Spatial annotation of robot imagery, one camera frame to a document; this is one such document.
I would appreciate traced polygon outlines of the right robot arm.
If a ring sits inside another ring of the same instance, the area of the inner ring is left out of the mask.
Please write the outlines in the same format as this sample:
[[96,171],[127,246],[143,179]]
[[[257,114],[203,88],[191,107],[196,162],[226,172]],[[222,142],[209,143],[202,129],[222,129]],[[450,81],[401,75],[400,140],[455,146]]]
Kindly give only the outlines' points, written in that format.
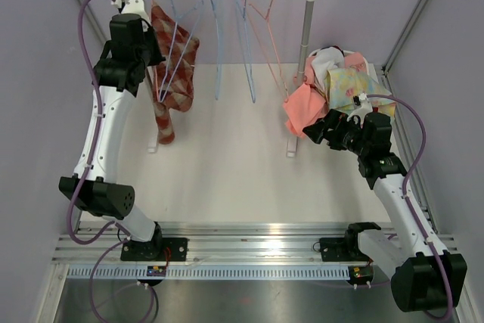
[[395,245],[373,222],[355,223],[346,230],[344,253],[375,262],[403,312],[450,313],[459,302],[467,264],[461,254],[448,251],[414,199],[409,173],[391,151],[389,116],[372,111],[360,118],[330,110],[303,132],[316,144],[325,141],[332,150],[357,156],[361,176],[383,204],[399,239]]

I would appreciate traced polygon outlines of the salmon pink skirt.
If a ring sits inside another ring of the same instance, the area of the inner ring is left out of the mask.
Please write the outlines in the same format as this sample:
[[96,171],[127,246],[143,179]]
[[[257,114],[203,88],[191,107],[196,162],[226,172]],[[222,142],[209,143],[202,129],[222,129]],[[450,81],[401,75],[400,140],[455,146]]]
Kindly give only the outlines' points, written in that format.
[[[369,75],[368,62],[360,53],[346,53],[344,51],[343,53],[344,66],[342,68],[353,68]],[[303,137],[303,129],[306,126],[315,123],[330,110],[326,92],[320,90],[316,82],[311,60],[312,57],[310,56],[306,58],[302,84],[283,103],[287,115],[286,127],[298,137]]]

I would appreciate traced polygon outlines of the floral pastel garment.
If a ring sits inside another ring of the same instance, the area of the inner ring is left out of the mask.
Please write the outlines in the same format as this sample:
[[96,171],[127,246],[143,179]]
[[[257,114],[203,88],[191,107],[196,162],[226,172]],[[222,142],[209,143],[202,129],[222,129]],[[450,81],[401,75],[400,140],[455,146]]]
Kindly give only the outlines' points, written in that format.
[[361,93],[385,95],[391,93],[364,72],[353,68],[336,68],[328,71],[325,85],[329,109],[350,114],[355,109],[354,97]]

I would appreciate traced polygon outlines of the brown plaid garment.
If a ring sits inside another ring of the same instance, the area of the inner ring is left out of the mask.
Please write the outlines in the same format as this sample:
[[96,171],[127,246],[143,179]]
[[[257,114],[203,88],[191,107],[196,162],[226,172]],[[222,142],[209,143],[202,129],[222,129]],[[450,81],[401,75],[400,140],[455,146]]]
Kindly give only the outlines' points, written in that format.
[[164,62],[156,66],[153,86],[157,143],[175,140],[171,112],[188,112],[194,101],[194,66],[200,40],[179,26],[156,2],[150,11]]

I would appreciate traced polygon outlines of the white garment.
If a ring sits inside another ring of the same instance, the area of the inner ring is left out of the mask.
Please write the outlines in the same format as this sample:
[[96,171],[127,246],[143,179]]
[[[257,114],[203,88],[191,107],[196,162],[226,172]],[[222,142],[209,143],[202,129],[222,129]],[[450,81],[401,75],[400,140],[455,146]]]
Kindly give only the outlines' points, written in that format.
[[328,71],[344,66],[344,53],[337,46],[331,46],[313,51],[309,56],[318,87],[324,91]]

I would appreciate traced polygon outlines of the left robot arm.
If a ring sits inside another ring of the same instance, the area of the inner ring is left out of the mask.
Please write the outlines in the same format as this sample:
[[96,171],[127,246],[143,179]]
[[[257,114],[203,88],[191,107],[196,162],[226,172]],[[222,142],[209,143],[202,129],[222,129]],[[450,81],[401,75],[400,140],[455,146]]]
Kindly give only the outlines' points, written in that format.
[[110,21],[110,40],[93,68],[92,118],[72,176],[59,190],[73,207],[117,224],[128,236],[123,247],[138,259],[155,260],[164,250],[159,225],[135,205],[135,189],[117,181],[124,126],[147,70],[164,60],[146,17],[118,14]]

